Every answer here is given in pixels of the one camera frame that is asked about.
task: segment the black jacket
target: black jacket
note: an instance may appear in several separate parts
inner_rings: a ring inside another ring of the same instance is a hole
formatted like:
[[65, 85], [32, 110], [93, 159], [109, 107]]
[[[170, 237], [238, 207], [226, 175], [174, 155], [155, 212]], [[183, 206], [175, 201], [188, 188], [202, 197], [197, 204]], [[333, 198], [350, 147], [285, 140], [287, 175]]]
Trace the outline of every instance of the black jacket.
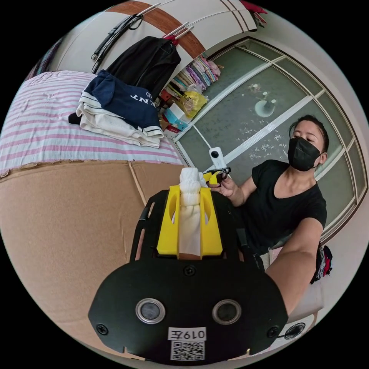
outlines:
[[180, 62], [172, 41], [147, 36], [124, 51], [106, 71], [130, 86], [146, 88], [155, 100]]

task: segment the woman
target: woman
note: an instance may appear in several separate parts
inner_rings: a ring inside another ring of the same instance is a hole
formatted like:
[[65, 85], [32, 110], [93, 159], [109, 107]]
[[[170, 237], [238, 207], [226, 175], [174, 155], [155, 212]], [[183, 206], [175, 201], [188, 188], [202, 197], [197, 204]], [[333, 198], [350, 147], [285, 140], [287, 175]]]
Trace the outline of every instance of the woman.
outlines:
[[329, 139], [311, 115], [290, 127], [288, 162], [267, 160], [241, 186], [227, 177], [213, 191], [239, 208], [248, 242], [264, 254], [292, 233], [266, 273], [279, 287], [290, 314], [316, 270], [316, 252], [327, 220], [326, 202], [314, 178], [327, 160]]

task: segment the pink striped bedsheet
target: pink striped bedsheet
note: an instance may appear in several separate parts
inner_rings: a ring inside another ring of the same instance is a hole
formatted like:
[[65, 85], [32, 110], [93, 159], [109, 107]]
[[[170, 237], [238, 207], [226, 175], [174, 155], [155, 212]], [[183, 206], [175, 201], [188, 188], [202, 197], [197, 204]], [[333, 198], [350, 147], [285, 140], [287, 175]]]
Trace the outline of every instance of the pink striped bedsheet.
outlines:
[[167, 138], [158, 149], [130, 145], [68, 123], [95, 77], [76, 71], [40, 74], [18, 90], [0, 134], [0, 173], [58, 160], [143, 160], [182, 164]]

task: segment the white sock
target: white sock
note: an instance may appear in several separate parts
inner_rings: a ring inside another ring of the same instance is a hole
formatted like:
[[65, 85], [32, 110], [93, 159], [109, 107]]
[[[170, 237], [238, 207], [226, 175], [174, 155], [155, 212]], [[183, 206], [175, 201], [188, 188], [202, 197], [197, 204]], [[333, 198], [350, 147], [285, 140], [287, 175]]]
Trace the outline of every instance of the white sock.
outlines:
[[206, 181], [204, 179], [204, 175], [201, 172], [199, 172], [199, 181], [200, 181], [201, 187], [207, 187]]
[[200, 176], [196, 168], [183, 168], [180, 175], [181, 254], [200, 256]]

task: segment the dark hair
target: dark hair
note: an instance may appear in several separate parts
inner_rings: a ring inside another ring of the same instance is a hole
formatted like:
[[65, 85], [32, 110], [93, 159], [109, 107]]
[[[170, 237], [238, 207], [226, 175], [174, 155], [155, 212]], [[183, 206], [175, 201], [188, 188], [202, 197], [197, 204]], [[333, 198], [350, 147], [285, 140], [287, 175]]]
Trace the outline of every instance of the dark hair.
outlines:
[[319, 131], [321, 132], [321, 134], [323, 136], [323, 152], [326, 153], [328, 151], [328, 147], [329, 147], [328, 133], [327, 133], [326, 129], [324, 128], [323, 123], [321, 121], [319, 121], [317, 118], [315, 118], [313, 115], [304, 115], [301, 118], [299, 118], [298, 121], [291, 124], [291, 126], [289, 128], [289, 136], [291, 137], [292, 131], [294, 131], [295, 128], [298, 126], [298, 124], [300, 122], [302, 122], [303, 120], [308, 120], [310, 122], [315, 123], [318, 126]]

